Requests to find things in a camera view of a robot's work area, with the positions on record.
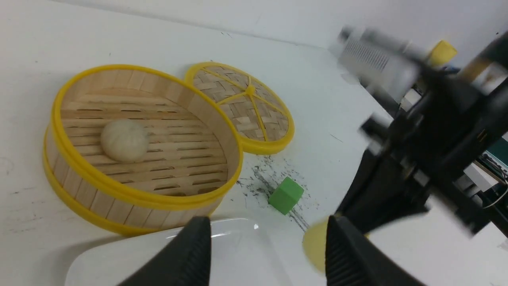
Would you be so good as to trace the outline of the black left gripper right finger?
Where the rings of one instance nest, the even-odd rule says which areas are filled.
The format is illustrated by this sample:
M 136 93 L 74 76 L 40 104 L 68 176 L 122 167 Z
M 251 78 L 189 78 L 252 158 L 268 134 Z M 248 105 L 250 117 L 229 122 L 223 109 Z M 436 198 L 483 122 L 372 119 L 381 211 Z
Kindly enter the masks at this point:
M 325 241 L 328 286 L 422 286 L 374 246 L 347 218 L 330 216 Z

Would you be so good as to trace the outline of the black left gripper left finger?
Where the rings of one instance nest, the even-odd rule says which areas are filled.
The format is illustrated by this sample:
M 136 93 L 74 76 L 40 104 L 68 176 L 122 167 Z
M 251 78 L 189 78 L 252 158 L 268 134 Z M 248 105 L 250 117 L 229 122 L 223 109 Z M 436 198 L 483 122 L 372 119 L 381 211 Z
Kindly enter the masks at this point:
M 209 217 L 193 217 L 171 242 L 120 286 L 208 286 L 211 250 Z

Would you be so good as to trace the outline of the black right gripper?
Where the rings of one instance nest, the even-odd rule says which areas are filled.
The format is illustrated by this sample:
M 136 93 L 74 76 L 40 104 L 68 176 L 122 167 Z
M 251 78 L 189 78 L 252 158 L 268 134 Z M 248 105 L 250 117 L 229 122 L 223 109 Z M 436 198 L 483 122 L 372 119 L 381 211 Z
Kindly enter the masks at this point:
M 498 201 L 476 203 L 455 185 L 458 173 L 507 132 L 507 80 L 490 94 L 458 77 L 425 71 L 429 88 L 405 114 L 385 126 L 373 117 L 361 129 L 381 150 L 367 150 L 336 213 L 361 233 L 414 215 L 426 214 L 429 193 L 456 207 L 476 234 L 493 223 L 507 234 L 507 213 Z

